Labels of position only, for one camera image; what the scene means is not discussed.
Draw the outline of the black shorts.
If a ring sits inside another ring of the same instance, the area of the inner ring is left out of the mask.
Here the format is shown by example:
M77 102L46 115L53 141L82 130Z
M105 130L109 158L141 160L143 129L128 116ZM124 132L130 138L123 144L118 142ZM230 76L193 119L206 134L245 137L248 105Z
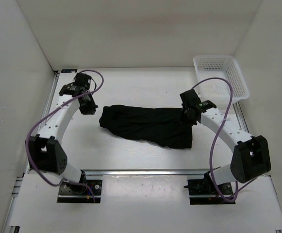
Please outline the black shorts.
M180 108L105 106L100 126L115 136L143 140L171 149L192 148L192 127L181 122Z

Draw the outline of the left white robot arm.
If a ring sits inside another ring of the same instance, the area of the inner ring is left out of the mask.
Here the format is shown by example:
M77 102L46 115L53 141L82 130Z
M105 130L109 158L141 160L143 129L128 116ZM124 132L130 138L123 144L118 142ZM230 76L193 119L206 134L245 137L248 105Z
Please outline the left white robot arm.
M25 149L30 167L48 185L59 187L66 183L76 194L90 189L84 180L84 172L67 161L61 143L74 114L78 110L84 110L85 115L93 114L97 106L87 108L93 102L91 92L74 97L60 95L57 108L29 130Z

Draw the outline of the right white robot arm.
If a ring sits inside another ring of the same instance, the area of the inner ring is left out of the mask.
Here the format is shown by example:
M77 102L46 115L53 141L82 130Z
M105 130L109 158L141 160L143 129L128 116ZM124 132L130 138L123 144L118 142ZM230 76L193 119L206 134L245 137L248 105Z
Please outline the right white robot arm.
M253 136L227 120L217 108L199 110L182 108L181 121L185 124L198 123L216 134L231 150L232 159L228 165L210 172L210 178L203 183L209 194L216 193L223 183L247 183L271 170L267 139Z

